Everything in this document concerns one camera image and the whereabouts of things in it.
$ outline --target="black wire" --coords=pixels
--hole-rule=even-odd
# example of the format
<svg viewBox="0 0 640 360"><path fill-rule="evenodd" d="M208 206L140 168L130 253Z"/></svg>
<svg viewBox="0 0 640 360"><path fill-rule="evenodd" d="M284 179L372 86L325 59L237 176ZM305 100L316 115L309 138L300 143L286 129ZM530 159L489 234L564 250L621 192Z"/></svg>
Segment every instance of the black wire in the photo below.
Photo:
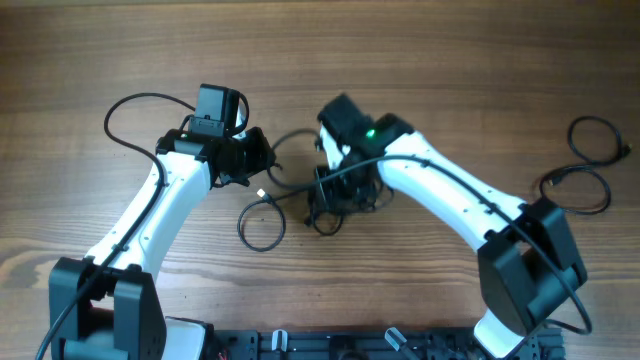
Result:
<svg viewBox="0 0 640 360"><path fill-rule="evenodd" d="M315 131L314 129L298 129L298 130L294 130L294 131L284 135L280 139L278 139L278 141L276 141L273 144L273 146L271 146L271 150L272 150L271 154L274 154L276 149L278 148L278 146L282 145L283 142L291 139L292 137L295 137L295 136L298 136L298 135L302 135L302 134L315 135L316 144L321 144L322 143L322 138L320 137L320 134L317 131ZM267 164L272 163L273 160L274 160L271 157L271 154L270 154L269 158L267 159ZM271 181L273 181L274 183L278 184L276 181L274 181L275 177L273 177L273 174L271 173L271 168L270 167L267 167L267 175L269 175L269 178L271 179Z"/></svg>
<svg viewBox="0 0 640 360"><path fill-rule="evenodd" d="M225 136L227 137L231 137L234 135L238 135L241 132L244 131L244 129L247 128L247 124L249 123L249 101L247 101L247 98L244 96L243 93L238 92L238 96L240 97L240 99L242 100L242 102L244 102L244 108L245 110L247 110L247 114L244 117L244 121L242 122L242 124L240 124L240 126L230 129L228 131L225 131Z"/></svg>
<svg viewBox="0 0 640 360"><path fill-rule="evenodd" d="M575 130L576 125L578 125L583 121L599 122L601 124L606 125L613 132L616 138L616 153L611 158L602 160L602 161L594 160L584 155L582 152L580 152L580 150L578 150L575 143L573 142L573 132ZM556 205L558 205L559 207L562 207L566 212L576 214L576 215L595 215L607 210L609 205L611 205L611 188L609 187L609 184L607 183L607 181L600 174L594 171L594 168L605 167L605 166L609 166L617 163L618 161L622 160L627 155L629 155L629 153L631 152L631 146L625 145L622 142L622 136L620 135L620 131L618 131L618 129L612 123L597 116L581 116L573 120L573 122L571 122L571 125L569 125L569 130L567 132L567 142L569 143L569 147L571 148L571 151L573 151L573 153L576 154L576 156L584 160L584 163L559 167L543 175L540 178L540 183L538 185L540 195L549 199L549 197L545 192L546 184L550 186L555 186L555 185L558 185L567 175L577 173L577 172L583 172L583 173L590 174L600 182L604 190L604 196L605 196L603 201L600 204L592 207L593 210L579 210L576 208L562 207L558 204Z"/></svg>
<svg viewBox="0 0 640 360"><path fill-rule="evenodd" d="M378 197L384 191L385 188L389 191L389 194L390 194L389 199L385 200L382 204L376 206ZM333 236L337 234L338 231L340 231L347 216L354 215L354 214L362 214L362 213L372 213L372 212L378 211L386 207L387 205L389 205L393 201L394 196L395 196L394 190L386 186L383 182L380 181L380 189L376 189L376 191L373 194L373 199L366 204L360 204L359 208L355 210L344 209L344 208L330 208L330 209L315 211L312 207L312 204L310 204L309 207L311 208L311 214L309 216L309 220L310 220L309 224L313 226L316 232L318 232L320 235ZM336 222L336 225L329 231L320 229L320 227L318 227L318 224L316 223L317 219L323 214L330 214L335 216L338 219L338 221Z"/></svg>
<svg viewBox="0 0 640 360"><path fill-rule="evenodd" d="M240 213L240 216L238 217L237 230L238 230L238 236L240 237L240 241L242 241L244 246L248 247L249 249L251 249L253 251L257 251L257 252L266 252L266 251L269 251L269 250L275 248L276 246L278 246L278 244L280 244L280 242L284 238L284 233L287 230L287 221L285 219L284 213L282 212L282 209L274 201L269 201L267 203L269 205L271 205L274 209L276 209L276 212L280 216L280 224L281 224L281 226L280 226L280 235L278 235L278 238L276 239L276 241L273 242L273 244L271 244L269 246L266 246L266 247L262 247L262 248L255 247L255 246L249 244L247 239L245 239L244 234L242 232L242 217L252 207L254 207L256 205L259 205L259 204L264 204L265 202L266 201L264 201L264 200L259 200L259 201L252 202L246 208L244 208L244 210L242 210L242 212Z"/></svg>
<svg viewBox="0 0 640 360"><path fill-rule="evenodd" d="M193 118L193 115L187 115L184 117L184 120L182 120L182 124L180 124L180 127L178 128L178 130L180 130L180 132L182 132L184 130L185 125L187 125L187 123L189 122L189 120L191 120Z"/></svg>
<svg viewBox="0 0 640 360"><path fill-rule="evenodd" d="M287 230L287 218L284 215L284 212L282 212L282 209L280 208L280 206L278 206L278 204L276 204L277 201L286 199L288 197L292 197L294 195L297 195L299 193L301 193L304 190L299 190L299 191L293 191L290 192L286 195L282 195L276 198L271 198L271 197L267 197L267 199L260 199L258 201L254 201L251 204L247 205L247 207L244 208L244 210L242 210L242 212L240 213L240 216L238 216L238 223L236 225L236 230L238 231L238 237L240 238L240 241L242 241L242 244L244 244L244 246L246 246L247 248L256 251L256 252L266 252L269 250L272 250L273 248L275 248L276 246L278 246L280 244L280 242L282 241L282 239L284 238L284 234ZM244 217L244 215L247 213L247 211L249 211L249 209L251 209L252 207L256 206L256 205L260 205L260 204L265 204L268 203L269 205L271 205L277 212L278 215L280 216L280 235L278 235L278 238L276 239L276 241L274 241L271 245L267 246L267 247L263 247L263 248L259 248L259 247L255 247L251 244L249 244L249 242L247 241L247 239L244 236L244 230L242 228L242 218Z"/></svg>
<svg viewBox="0 0 640 360"><path fill-rule="evenodd" d="M300 190L300 191L304 191L306 189L310 189L313 188L315 186L318 186L322 183L325 183L327 181L339 178L342 175L345 175L347 173L350 173L353 170L356 170L358 168L361 168L363 166L367 166L367 165L371 165L371 164L375 164L379 161L389 161L389 160L413 160L413 161L417 161L419 163L423 163L424 159L420 159L418 157L415 157L413 155L387 155L387 156L379 156L379 157L375 157L375 158L371 158L371 159L367 159L367 160L363 160L359 163L353 164L351 166L348 166L344 169L338 170L330 175L327 175L325 177L322 177L320 179L317 179L315 181L312 182L308 182L308 183L299 183L299 184L285 184L281 181L279 181L278 179L276 179L275 177L272 178L271 180L273 180L276 185L286 188L286 189L292 189L292 190Z"/></svg>
<svg viewBox="0 0 640 360"><path fill-rule="evenodd" d="M73 299L62 310L62 312L60 313L60 315L58 316L56 321L53 323L53 325L51 325L51 327L49 328L49 331L47 332L47 334L45 335L44 339L42 340L42 344L40 345L40 348L39 348L39 350L38 350L38 352L36 354L36 360L41 360L41 359L44 358L44 355L45 355L45 353L47 351L47 348L49 347L49 344L53 340L53 337L55 336L56 332L60 329L60 326L64 322L64 319L69 315L69 313L78 304L78 302L81 299L83 299L83 298L85 298L87 296L87 294L89 293L91 288L94 286L94 284L98 280L98 278L102 275L102 273L107 268L107 266L109 266L109 264L116 258L116 256L118 256L118 254L125 247L125 245L129 241L131 236L135 233L135 231L137 230L138 226L140 226L140 224L144 221L145 217L149 214L149 212L151 211L151 209L155 205L156 201L158 200L158 197L162 193L162 187L164 186L164 168L162 167L162 163L160 162L160 160L158 160L158 158L155 155L153 155L152 153L148 152L147 150L117 138L109 130L109 119L111 118L111 115L113 114L113 112L120 105L124 104L125 102L133 100L133 99L141 98L141 97L159 97L159 98L162 98L162 99L167 99L167 100L174 101L174 102L176 102L176 103L178 103L180 105L185 106L186 108L188 108L188 109L190 109L192 111L195 110L195 108L193 106L187 104L186 102L184 102L184 101L182 101L180 99L176 99L176 98L174 98L172 96L169 96L169 95L158 94L158 93L139 93L139 94L130 95L130 96L125 97L124 99L121 99L120 101L115 103L111 107L111 109L109 109L109 111L107 112L107 115L104 117L104 132L105 132L105 134L107 134L107 136L111 140L117 142L118 144L120 144L122 146L125 146L125 147L127 147L129 149L133 149L133 150L145 155L146 157L151 159L151 161L153 161L153 163L155 164L156 168L158 169L158 182L157 182L157 185L156 185L156 189L153 192L153 195L151 196L151 199L149 200L149 202L147 203L145 208L142 210L142 212L140 213L138 218L131 225L129 230L127 230L127 232L124 234L122 239L118 242L118 244L113 247L111 253L105 258L105 260L102 262L102 264L100 264L100 266L98 266L95 269L95 271L91 274L91 276L89 276L89 278L84 282L84 284L80 287L80 289L78 289L78 292L76 292L76 294L73 297Z"/></svg>

